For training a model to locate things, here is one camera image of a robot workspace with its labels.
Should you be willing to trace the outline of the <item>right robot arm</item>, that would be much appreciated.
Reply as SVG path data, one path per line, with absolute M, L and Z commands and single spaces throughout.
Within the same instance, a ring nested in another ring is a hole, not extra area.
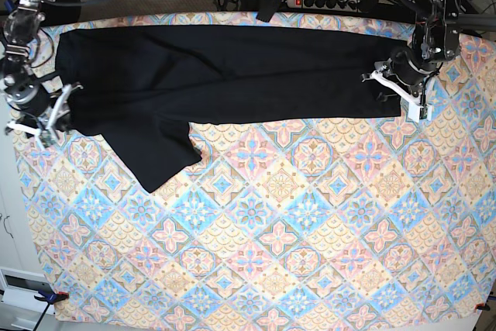
M 7 134 L 13 131 L 25 133 L 45 149 L 58 140 L 60 131 L 67 132 L 71 111 L 70 95 L 83 87 L 79 83 L 65 84 L 50 93 L 46 82 L 59 77 L 58 72 L 36 76 L 34 70 L 41 49 L 40 35 L 46 31 L 42 23 L 46 14 L 44 2 L 56 0 L 17 0 L 12 5 L 1 27 L 1 42 L 4 57 L 1 58 L 1 94 L 7 105 L 20 114 L 5 127 Z

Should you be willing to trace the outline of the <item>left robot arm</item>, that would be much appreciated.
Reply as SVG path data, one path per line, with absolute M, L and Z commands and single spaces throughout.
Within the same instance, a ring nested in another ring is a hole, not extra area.
M 388 89 L 377 96 L 382 102 L 394 96 L 403 98 L 408 103 L 408 117 L 419 122 L 432 117 L 426 102 L 429 86 L 441 66 L 459 55 L 461 30 L 494 31 L 495 17 L 464 14 L 461 0 L 399 1 L 415 13 L 412 41 L 393 50 L 388 60 L 375 63 L 374 71 L 362 79 Z

